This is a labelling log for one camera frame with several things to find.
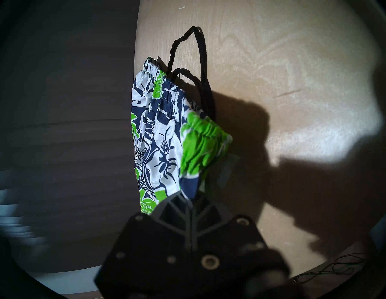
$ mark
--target mounting hole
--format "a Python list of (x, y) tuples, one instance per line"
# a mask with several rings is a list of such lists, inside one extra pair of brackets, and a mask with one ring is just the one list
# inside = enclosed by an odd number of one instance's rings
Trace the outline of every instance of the mounting hole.
[(169, 264), (174, 264), (176, 262), (177, 258), (174, 256), (174, 255), (169, 255), (167, 258), (166, 258), (166, 261), (169, 263)]
[(238, 218), (237, 223), (240, 225), (248, 226), (249, 225), (249, 220), (245, 218)]
[(119, 259), (119, 260), (123, 259), (125, 256), (126, 256), (126, 254), (125, 254), (124, 252), (122, 252), (122, 251), (117, 252), (117, 253), (115, 254), (115, 257), (116, 257), (117, 259)]
[(220, 260), (215, 255), (207, 254), (201, 259), (201, 265), (207, 270), (215, 270), (220, 265)]

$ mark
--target round table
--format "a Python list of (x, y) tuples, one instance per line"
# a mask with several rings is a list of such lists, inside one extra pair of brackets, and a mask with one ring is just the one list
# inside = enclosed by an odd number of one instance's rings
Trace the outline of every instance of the round table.
[[(217, 123), (241, 158), (221, 200), (256, 219), (292, 275), (339, 254), (386, 210), (380, 47), (345, 2), (142, 0), (135, 73), (148, 56), (168, 64), (193, 25), (205, 35)], [(199, 77), (193, 35), (174, 68)]]

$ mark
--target dark wall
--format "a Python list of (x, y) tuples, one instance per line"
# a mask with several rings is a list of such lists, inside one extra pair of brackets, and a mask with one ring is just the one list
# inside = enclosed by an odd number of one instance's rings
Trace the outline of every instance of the dark wall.
[(1, 4), (0, 231), (26, 270), (100, 265), (140, 210), (130, 125), (139, 0), (26, 3)]

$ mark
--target wood grain surface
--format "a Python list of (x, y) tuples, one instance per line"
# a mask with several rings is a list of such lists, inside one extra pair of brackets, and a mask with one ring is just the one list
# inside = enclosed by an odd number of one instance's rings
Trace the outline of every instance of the wood grain surface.
[[(241, 157), (221, 200), (256, 219), (293, 275), (321, 264), (385, 211), (381, 49), (343, 1), (142, 0), (135, 74), (148, 56), (167, 64), (193, 25), (205, 35), (217, 122)], [(177, 49), (182, 67), (200, 74), (193, 36)]]

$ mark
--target black drawstring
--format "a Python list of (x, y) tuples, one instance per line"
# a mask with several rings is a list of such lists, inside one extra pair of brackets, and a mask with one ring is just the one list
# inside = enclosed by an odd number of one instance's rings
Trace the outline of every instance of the black drawstring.
[(170, 60), (168, 64), (168, 70), (166, 72), (167, 75), (171, 73), (171, 68), (174, 63), (174, 57), (176, 55), (176, 50), (178, 45), (186, 41), (189, 36), (194, 33), (197, 44), (198, 44), (198, 50), (200, 52), (200, 63), (201, 63), (201, 82), (197, 77), (191, 74), (187, 69), (175, 69), (172, 73), (172, 80), (176, 78), (178, 74), (182, 74), (192, 80), (194, 84), (196, 85), (198, 92), (201, 96), (201, 106), (203, 111), (213, 120), (216, 121), (216, 106), (215, 101), (213, 99), (212, 89), (210, 88), (209, 81), (208, 81), (208, 59), (207, 59), (207, 47), (205, 45), (205, 38), (204, 33), (202, 33), (202, 30), (200, 27), (192, 26), (189, 28), (189, 30), (179, 39), (176, 39), (171, 47), (170, 50)]

